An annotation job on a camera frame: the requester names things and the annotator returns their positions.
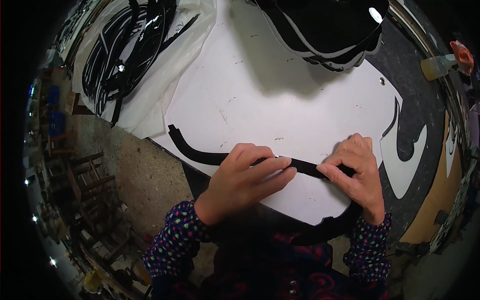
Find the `scuff mark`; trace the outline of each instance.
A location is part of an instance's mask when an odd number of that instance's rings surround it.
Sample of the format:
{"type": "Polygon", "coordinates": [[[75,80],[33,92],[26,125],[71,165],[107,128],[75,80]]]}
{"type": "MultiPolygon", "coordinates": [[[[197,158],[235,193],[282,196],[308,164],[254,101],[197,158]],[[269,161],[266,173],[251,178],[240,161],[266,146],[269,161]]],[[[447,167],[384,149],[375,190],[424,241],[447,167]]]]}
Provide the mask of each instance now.
{"type": "Polygon", "coordinates": [[[225,121],[225,124],[228,125],[227,120],[228,118],[223,114],[225,111],[223,109],[219,109],[218,112],[220,112],[220,115],[222,115],[223,121],[225,121]]]}

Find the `concrete floor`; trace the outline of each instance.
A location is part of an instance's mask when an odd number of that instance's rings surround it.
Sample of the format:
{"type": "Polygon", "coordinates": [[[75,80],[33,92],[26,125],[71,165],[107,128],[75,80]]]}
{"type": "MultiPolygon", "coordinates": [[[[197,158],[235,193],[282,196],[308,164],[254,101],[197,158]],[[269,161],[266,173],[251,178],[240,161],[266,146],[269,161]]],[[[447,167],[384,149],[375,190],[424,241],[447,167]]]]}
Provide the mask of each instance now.
{"type": "MultiPolygon", "coordinates": [[[[60,86],[62,109],[71,91],[71,82],[64,71],[55,70],[52,83],[60,86]]],[[[119,200],[128,207],[125,216],[140,235],[157,234],[164,226],[166,212],[179,201],[192,199],[181,163],[148,140],[140,140],[118,127],[111,129],[109,122],[95,116],[67,115],[67,128],[78,133],[78,157],[104,152],[101,168],[104,174],[116,176],[115,191],[119,200]]],[[[348,239],[339,237],[329,243],[334,249],[333,268],[347,275],[348,268],[343,264],[342,256],[349,248],[348,239]]],[[[194,259],[195,270],[191,276],[196,285],[213,273],[215,251],[216,246],[211,243],[201,245],[199,255],[194,259]]],[[[434,291],[438,285],[420,283],[419,274],[428,276],[429,282],[443,282],[442,291],[446,290],[448,284],[428,273],[428,270],[433,270],[432,264],[438,264],[436,257],[443,256],[433,255],[425,259],[430,262],[417,267],[409,266],[409,257],[406,255],[391,257],[392,269],[388,280],[390,297],[402,293],[405,299],[433,299],[430,298],[432,294],[439,296],[439,292],[434,291]]],[[[455,255],[450,258],[455,264],[455,255]]]]}

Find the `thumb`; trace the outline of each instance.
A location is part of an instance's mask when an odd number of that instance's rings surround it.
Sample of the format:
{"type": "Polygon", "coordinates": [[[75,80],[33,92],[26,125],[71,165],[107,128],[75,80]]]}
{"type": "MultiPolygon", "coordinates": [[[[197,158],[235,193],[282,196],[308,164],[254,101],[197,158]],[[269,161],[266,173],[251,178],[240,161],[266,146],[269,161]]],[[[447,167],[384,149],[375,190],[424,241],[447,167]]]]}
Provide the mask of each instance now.
{"type": "Polygon", "coordinates": [[[348,193],[352,188],[353,179],[348,177],[337,166],[332,164],[317,165],[317,170],[328,177],[328,179],[338,185],[341,189],[348,193]]]}

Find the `plastic bottle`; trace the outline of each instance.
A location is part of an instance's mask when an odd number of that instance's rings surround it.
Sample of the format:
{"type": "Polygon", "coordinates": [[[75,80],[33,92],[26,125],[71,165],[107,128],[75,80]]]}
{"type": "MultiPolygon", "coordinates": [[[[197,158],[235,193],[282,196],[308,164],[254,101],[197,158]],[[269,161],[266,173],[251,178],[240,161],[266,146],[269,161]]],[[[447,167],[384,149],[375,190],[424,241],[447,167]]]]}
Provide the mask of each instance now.
{"type": "Polygon", "coordinates": [[[420,67],[428,81],[446,76],[453,66],[458,65],[455,54],[435,56],[420,62],[420,67]]]}

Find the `hand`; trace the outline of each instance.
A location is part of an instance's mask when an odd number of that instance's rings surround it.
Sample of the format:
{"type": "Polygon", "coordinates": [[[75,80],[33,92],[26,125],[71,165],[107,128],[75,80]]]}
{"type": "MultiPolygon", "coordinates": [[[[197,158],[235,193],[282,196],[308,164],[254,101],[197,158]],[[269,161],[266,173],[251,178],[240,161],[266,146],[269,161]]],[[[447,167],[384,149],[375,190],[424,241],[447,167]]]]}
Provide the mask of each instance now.
{"type": "Polygon", "coordinates": [[[365,221],[373,225],[384,221],[384,198],[377,160],[372,152],[372,138],[354,134],[340,143],[334,154],[317,166],[317,170],[363,207],[365,221]],[[340,164],[356,171],[352,178],[337,168],[340,164]]]}
{"type": "Polygon", "coordinates": [[[213,225],[283,189],[297,173],[289,157],[275,158],[267,146],[236,144],[194,204],[199,219],[213,225]],[[259,158],[267,159],[250,167],[259,158]],[[273,177],[265,177],[282,170],[273,177]]]}

